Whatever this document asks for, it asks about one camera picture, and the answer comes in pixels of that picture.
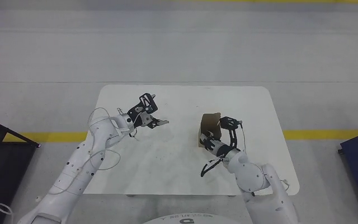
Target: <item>brown box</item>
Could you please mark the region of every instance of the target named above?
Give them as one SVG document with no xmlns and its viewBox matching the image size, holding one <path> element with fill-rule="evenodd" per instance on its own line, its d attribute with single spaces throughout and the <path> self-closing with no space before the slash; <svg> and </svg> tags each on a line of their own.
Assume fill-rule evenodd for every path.
<svg viewBox="0 0 358 224">
<path fill-rule="evenodd" d="M 220 139 L 222 137 L 222 132 L 220 129 L 220 117 L 221 113 L 215 114 L 203 114 L 200 122 L 199 135 L 198 135 L 198 145 L 201 148 L 204 148 L 200 144 L 200 135 L 207 130 L 212 132 L 215 139 Z"/>
</svg>

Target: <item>white circular base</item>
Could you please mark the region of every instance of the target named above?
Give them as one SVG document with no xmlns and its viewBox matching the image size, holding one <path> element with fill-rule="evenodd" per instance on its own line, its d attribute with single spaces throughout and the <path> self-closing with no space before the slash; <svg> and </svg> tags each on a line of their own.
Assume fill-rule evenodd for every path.
<svg viewBox="0 0 358 224">
<path fill-rule="evenodd" d="M 144 224 L 239 224 L 222 216 L 202 213 L 172 214 L 156 218 Z"/>
</svg>

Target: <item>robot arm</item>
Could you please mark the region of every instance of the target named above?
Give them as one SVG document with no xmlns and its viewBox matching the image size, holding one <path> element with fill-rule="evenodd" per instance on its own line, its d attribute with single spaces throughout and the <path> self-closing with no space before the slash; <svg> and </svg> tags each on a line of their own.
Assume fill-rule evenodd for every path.
<svg viewBox="0 0 358 224">
<path fill-rule="evenodd" d="M 252 222 L 254 224 L 300 223 L 296 209 L 274 167 L 270 164 L 253 164 L 245 151 L 236 148 L 235 129 L 239 126 L 242 128 L 242 122 L 224 117 L 220 119 L 220 126 L 230 131 L 230 146 L 214 139 L 210 132 L 201 134 L 200 141 L 206 150 L 219 158 L 218 161 L 223 162 L 230 173 L 235 174 L 236 183 L 243 195 Z M 272 194 L 255 195 L 256 191 L 269 186 L 272 187 Z"/>
<path fill-rule="evenodd" d="M 154 128 L 168 121 L 161 121 L 151 114 L 158 110 L 153 98 L 144 94 L 140 103 L 124 114 L 115 117 L 101 116 L 89 124 L 91 135 L 78 145 L 66 162 L 55 183 L 43 200 L 18 223 L 61 223 L 65 224 L 79 197 L 99 170 L 108 148 L 130 135 L 135 128 Z"/>
</svg>

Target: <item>yellow line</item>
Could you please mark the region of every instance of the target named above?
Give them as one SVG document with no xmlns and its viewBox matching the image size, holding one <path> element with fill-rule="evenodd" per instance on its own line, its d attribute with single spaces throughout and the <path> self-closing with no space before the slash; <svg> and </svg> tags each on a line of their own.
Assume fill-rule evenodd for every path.
<svg viewBox="0 0 358 224">
<path fill-rule="evenodd" d="M 286 140 L 350 139 L 358 136 L 358 130 L 284 130 Z M 28 132 L 23 136 L 35 142 L 82 142 L 87 132 Z M 5 142 L 18 142 L 19 139 L 8 134 Z"/>
<path fill-rule="evenodd" d="M 82 142 L 86 139 L 87 132 L 27 132 L 23 136 L 35 142 Z M 19 141 L 18 138 L 7 134 L 4 142 Z"/>
<path fill-rule="evenodd" d="M 286 140 L 350 139 L 358 130 L 284 130 Z"/>
</svg>

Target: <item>concrete floor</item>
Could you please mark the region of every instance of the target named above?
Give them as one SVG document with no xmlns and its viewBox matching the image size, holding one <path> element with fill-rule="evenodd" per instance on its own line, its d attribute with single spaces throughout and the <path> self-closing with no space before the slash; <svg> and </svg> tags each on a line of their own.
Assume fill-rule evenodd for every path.
<svg viewBox="0 0 358 224">
<path fill-rule="evenodd" d="M 357 129 L 355 6 L 182 3 L 90 11 L 94 1 L 2 2 L 0 121 L 16 131 L 86 131 L 109 83 L 264 86 L 282 129 Z M 358 223 L 340 142 L 287 142 L 302 223 Z M 48 191 L 76 145 L 44 143 L 36 152 L 12 203 L 16 221 Z M 175 195 L 84 195 L 69 223 L 143 223 L 181 212 L 251 223 L 240 197 Z"/>
</svg>

